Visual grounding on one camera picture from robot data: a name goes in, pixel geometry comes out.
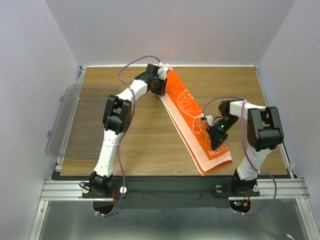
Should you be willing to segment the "orange white cartoon towel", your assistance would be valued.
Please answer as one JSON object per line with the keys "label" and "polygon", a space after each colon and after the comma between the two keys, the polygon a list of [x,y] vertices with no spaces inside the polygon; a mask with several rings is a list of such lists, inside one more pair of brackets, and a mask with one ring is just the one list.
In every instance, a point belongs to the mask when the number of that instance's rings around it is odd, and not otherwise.
{"label": "orange white cartoon towel", "polygon": [[160,100],[180,135],[192,160],[202,176],[209,175],[230,165],[233,160],[225,144],[212,150],[206,128],[201,120],[202,108],[193,98],[172,67],[167,74],[165,95]]}

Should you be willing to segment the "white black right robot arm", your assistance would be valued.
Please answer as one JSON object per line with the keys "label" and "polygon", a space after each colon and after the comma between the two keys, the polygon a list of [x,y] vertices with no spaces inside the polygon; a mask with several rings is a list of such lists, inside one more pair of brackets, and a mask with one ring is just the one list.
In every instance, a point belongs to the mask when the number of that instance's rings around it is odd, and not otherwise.
{"label": "white black right robot arm", "polygon": [[215,183],[217,197],[258,195],[257,177],[266,157],[284,141],[278,108],[259,106],[244,99],[225,100],[218,107],[220,119],[206,128],[211,149],[217,150],[228,138],[227,131],[241,121],[241,142],[244,159],[231,179]]}

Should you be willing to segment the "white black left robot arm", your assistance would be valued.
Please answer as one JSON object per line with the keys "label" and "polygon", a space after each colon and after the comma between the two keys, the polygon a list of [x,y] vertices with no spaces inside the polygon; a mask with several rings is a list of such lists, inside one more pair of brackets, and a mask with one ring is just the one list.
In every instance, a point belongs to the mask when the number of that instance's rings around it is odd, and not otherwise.
{"label": "white black left robot arm", "polygon": [[149,91],[155,95],[164,96],[168,81],[167,74],[170,71],[170,67],[165,65],[148,64],[146,70],[136,76],[124,91],[107,98],[102,117],[102,147],[98,162],[89,177],[88,186],[88,189],[100,197],[106,197],[111,193],[116,151],[131,125],[136,100]]}

